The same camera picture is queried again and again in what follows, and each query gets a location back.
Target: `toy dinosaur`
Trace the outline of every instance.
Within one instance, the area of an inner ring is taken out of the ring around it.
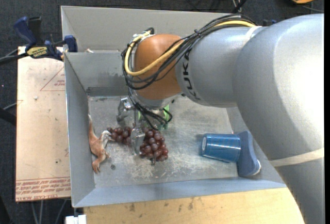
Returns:
[[[97,137],[93,128],[93,121],[90,114],[89,118],[89,129],[88,129],[88,139],[89,147],[91,152],[97,156],[97,159],[93,161],[92,167],[95,173],[100,172],[100,163],[103,162],[106,158],[110,158],[110,154],[105,150],[105,147],[108,141],[113,141],[110,137],[111,133],[107,130],[103,131],[100,137]]]

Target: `blue cup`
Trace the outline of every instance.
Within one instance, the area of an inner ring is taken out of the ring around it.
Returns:
[[[241,152],[241,140],[235,134],[204,134],[202,156],[227,163],[236,163]]]

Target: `cardboard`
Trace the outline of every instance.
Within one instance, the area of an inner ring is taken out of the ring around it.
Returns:
[[[71,195],[64,63],[18,61],[15,200]]]

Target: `blue clamp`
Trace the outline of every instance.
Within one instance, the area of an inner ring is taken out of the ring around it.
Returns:
[[[37,39],[28,27],[28,17],[18,19],[14,24],[14,30],[18,36],[27,41],[25,53],[34,59],[52,58],[63,61],[64,52],[77,52],[78,46],[76,39],[72,35],[65,36],[63,41],[51,43],[46,40],[44,45],[36,45]],[[63,52],[59,51],[57,45],[67,45]]]

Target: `grape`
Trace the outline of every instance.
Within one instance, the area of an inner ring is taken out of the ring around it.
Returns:
[[[110,136],[114,141],[125,145],[130,145],[130,127],[126,126],[124,129],[122,127],[116,127],[115,129],[108,127],[107,130],[111,133]]]
[[[149,141],[148,141],[148,143],[149,143],[150,145],[156,143],[155,138],[150,138]]]
[[[153,151],[157,151],[157,150],[158,150],[158,146],[157,146],[157,144],[155,144],[155,143],[151,144],[151,149],[152,149]]]
[[[152,138],[154,137],[154,133],[152,131],[148,131],[146,134],[145,134],[148,138]]]
[[[117,133],[116,132],[112,132],[112,134],[111,134],[111,138],[113,139],[113,140],[116,140],[116,138],[117,138]]]
[[[127,126],[124,128],[124,130],[127,131],[129,134],[130,134],[130,132],[131,132],[130,127],[127,127]]]
[[[127,138],[128,137],[128,131],[123,131],[122,135],[123,135],[123,138]]]
[[[142,128],[142,131],[145,133],[145,137],[140,146],[141,157],[155,158],[159,162],[165,161],[168,158],[169,150],[166,148],[165,138],[161,132],[145,127]]]
[[[148,159],[151,159],[154,157],[154,154],[152,152],[149,152],[145,155]]]
[[[161,134],[159,132],[156,132],[154,134],[154,138],[155,138],[156,141],[159,141],[161,139]]]
[[[142,128],[142,131],[143,131],[143,133],[146,134],[146,133],[149,131],[149,129],[148,129],[147,127],[143,127],[143,128]]]
[[[144,147],[144,152],[145,153],[150,153],[151,152],[151,146],[150,145],[147,145]]]
[[[118,135],[121,135],[123,133],[123,128],[121,127],[116,128],[116,130]]]
[[[157,150],[154,152],[154,156],[157,158],[161,155],[161,150]]]
[[[162,155],[161,157],[158,158],[158,160],[159,160],[160,162],[164,162],[164,161],[165,161],[165,156]]]
[[[115,140],[116,140],[116,142],[122,142],[123,141],[123,136],[122,135],[118,135]]]
[[[148,144],[148,143],[144,141],[144,142],[141,144],[140,149],[141,149],[141,148],[144,148],[145,146],[147,146],[147,144]]]

